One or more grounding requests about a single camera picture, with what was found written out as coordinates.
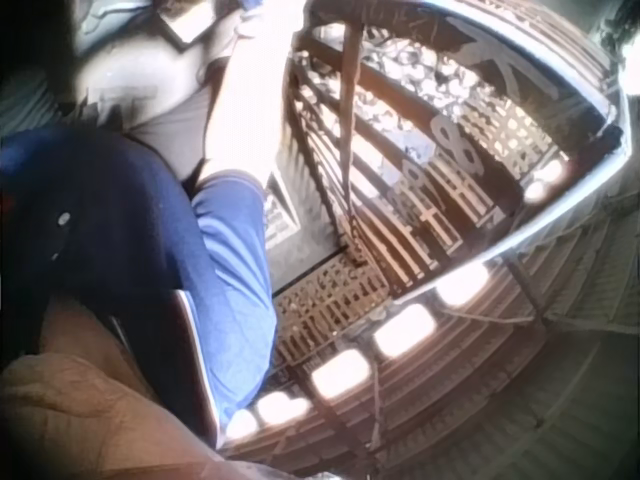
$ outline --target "tan jacket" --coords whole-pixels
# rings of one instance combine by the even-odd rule
[[[290,479],[228,462],[155,403],[121,345],[88,310],[51,303],[41,354],[2,374],[3,414],[29,458],[62,478]]]

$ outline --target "sleeve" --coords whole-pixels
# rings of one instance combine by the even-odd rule
[[[224,337],[219,337],[216,347],[211,388],[223,428],[257,394],[273,350],[276,314],[265,247],[264,201],[262,188],[241,173],[213,177],[192,201],[231,312],[215,319],[224,322],[217,325]]]

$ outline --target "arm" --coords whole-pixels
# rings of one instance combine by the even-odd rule
[[[264,187],[271,174],[281,138],[287,54],[303,6],[299,0],[275,1],[280,5],[265,5],[250,20],[254,26],[260,22],[261,31],[235,45],[205,134],[207,162],[200,185],[216,173],[235,170]]]

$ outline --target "white stripe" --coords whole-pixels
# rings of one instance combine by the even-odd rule
[[[216,402],[213,398],[213,393],[211,390],[211,385],[209,385],[209,376],[207,375],[204,357],[202,356],[202,349],[200,348],[200,339],[197,335],[198,329],[196,328],[195,319],[193,316],[193,312],[191,311],[191,304],[189,303],[189,299],[187,298],[187,292],[184,290],[176,290],[178,294],[178,298],[182,302],[185,311],[187,312],[187,319],[189,325],[189,333],[191,334],[191,340],[193,345],[195,346],[196,355],[198,356],[198,367],[200,369],[200,376],[205,386],[205,390],[207,392],[207,400],[209,401],[209,407],[211,412],[213,413],[213,421],[216,425],[216,449],[222,446],[222,432],[220,431],[220,416],[218,414],[218,408],[216,407]]]

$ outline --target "ceiling light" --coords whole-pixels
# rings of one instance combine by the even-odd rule
[[[541,180],[533,181],[524,191],[524,199],[529,203],[539,202],[547,192]]]
[[[394,358],[431,335],[435,327],[436,322],[431,314],[416,303],[380,327],[373,337],[382,353]]]
[[[311,374],[311,379],[325,398],[335,398],[362,383],[369,376],[367,360],[355,349],[339,353]]]
[[[227,438],[238,440],[258,431],[258,422],[248,410],[238,410],[227,426]]]
[[[451,306],[467,303],[489,280],[489,271],[481,263],[472,263],[446,275],[436,283],[440,298]]]
[[[290,399],[284,392],[273,392],[258,400],[258,413],[265,422],[280,425],[301,417],[309,410],[306,398]]]
[[[553,183],[560,178],[564,167],[560,160],[551,160],[543,169],[533,174],[537,179],[547,183]]]

